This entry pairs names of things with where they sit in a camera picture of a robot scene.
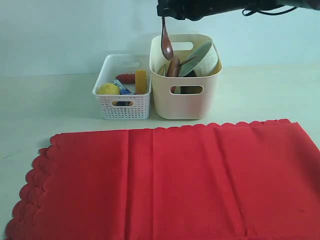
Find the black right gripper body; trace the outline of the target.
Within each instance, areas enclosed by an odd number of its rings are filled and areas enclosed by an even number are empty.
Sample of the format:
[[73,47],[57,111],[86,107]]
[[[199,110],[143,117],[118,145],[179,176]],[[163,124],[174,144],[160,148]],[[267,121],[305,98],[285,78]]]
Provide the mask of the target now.
[[198,21],[237,10],[269,11],[282,6],[276,0],[159,0],[156,9],[159,17]]

